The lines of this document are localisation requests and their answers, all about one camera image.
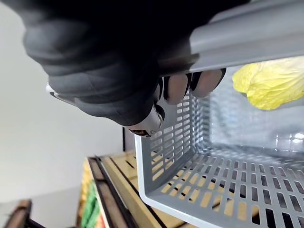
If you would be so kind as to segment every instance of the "black glove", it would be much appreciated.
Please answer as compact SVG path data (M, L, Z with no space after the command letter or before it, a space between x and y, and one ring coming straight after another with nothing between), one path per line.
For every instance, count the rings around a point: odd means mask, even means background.
M154 95L158 54L218 12L248 0L3 2L21 16L27 54L49 75L53 96L149 136L163 121ZM224 75L199 74L164 78L168 103L178 103L189 86L204 96Z

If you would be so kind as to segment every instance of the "yellow plastic bag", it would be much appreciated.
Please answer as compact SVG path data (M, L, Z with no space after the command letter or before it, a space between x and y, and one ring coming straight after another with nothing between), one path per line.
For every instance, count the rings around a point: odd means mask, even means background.
M247 64L232 80L253 106L273 110L304 96L304 56Z

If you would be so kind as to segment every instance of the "plastic basket bottom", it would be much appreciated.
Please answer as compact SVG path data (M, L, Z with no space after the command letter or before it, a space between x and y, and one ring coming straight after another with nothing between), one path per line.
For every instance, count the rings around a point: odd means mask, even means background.
M191 215L197 226L201 221L223 228L304 227L303 161L261 148L211 148L149 193L151 206Z

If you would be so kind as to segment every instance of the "basket handle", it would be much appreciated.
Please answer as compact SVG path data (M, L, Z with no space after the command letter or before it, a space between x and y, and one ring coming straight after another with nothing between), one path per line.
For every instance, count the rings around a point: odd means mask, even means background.
M304 1L262 0L217 14L159 57L161 76L304 55Z

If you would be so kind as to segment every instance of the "gray plastic basket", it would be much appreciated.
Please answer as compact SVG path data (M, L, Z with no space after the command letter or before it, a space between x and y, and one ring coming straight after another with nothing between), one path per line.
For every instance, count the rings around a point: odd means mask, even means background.
M159 59L162 75L304 55L304 1L220 13ZM139 193L202 228L304 228L304 99L261 111L226 76L204 99L161 101L162 130L135 137Z
M161 102L162 131L136 137L140 196L202 228L304 227L304 99L258 110L237 69L208 98Z

